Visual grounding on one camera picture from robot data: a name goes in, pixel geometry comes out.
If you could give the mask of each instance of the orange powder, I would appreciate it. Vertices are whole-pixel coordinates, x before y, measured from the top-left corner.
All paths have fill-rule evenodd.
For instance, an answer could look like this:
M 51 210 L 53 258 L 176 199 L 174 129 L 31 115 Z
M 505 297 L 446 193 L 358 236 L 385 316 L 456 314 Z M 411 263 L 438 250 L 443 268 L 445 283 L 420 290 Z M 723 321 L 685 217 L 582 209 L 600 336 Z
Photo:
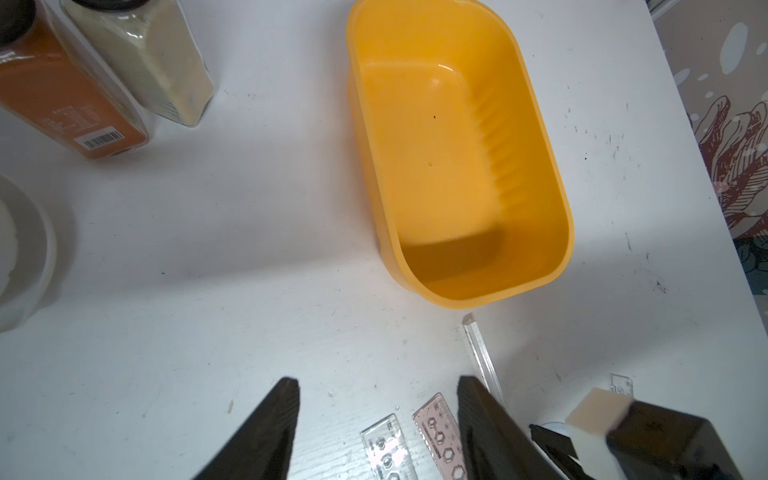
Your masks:
M 18 3 L 35 19 L 20 38 L 0 46 L 0 104 L 89 160 L 147 143 L 136 112 L 97 83 L 86 70 L 88 58 L 45 5 Z

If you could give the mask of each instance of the orange spice jar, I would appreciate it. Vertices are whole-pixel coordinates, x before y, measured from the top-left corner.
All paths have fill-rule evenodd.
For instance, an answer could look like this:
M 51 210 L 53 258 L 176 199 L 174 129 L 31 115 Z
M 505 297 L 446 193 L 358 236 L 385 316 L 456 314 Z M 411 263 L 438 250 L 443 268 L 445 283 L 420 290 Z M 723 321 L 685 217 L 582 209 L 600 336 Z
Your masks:
M 89 160 L 147 143 L 120 88 L 44 2 L 0 1 L 0 104 Z

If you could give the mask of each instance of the plastic container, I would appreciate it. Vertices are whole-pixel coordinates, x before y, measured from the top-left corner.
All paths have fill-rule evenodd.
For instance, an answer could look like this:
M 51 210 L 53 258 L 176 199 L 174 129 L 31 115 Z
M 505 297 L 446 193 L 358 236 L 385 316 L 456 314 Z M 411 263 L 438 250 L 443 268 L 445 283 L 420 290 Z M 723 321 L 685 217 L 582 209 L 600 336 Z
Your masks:
M 149 111 L 192 127 L 214 83 L 177 0 L 61 0 L 136 100 Z
M 349 97 L 387 269 L 464 309 L 556 278 L 573 219 L 523 57 L 472 0 L 360 0 Z
M 44 2 L 0 2 L 0 104 L 90 160 L 148 140 L 130 100 Z

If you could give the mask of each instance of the yellow plastic basin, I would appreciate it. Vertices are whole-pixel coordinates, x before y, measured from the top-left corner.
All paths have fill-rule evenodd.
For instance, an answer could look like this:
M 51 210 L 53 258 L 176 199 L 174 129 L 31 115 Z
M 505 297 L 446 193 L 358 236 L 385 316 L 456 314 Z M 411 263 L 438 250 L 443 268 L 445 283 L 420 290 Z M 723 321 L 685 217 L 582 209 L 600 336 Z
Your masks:
M 351 100 L 384 263 L 463 309 L 544 285 L 573 219 L 523 57 L 472 0 L 359 0 Z

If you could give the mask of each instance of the glass jar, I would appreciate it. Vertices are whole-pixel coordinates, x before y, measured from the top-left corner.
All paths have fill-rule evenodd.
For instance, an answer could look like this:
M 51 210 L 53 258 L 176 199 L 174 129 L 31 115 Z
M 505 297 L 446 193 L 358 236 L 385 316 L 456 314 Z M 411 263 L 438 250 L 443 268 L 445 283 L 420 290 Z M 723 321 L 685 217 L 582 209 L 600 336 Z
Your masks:
M 0 104 L 89 160 L 147 143 L 138 113 L 44 2 L 0 5 Z
M 149 111 L 188 127 L 214 83 L 177 0 L 61 0 L 61 8 Z

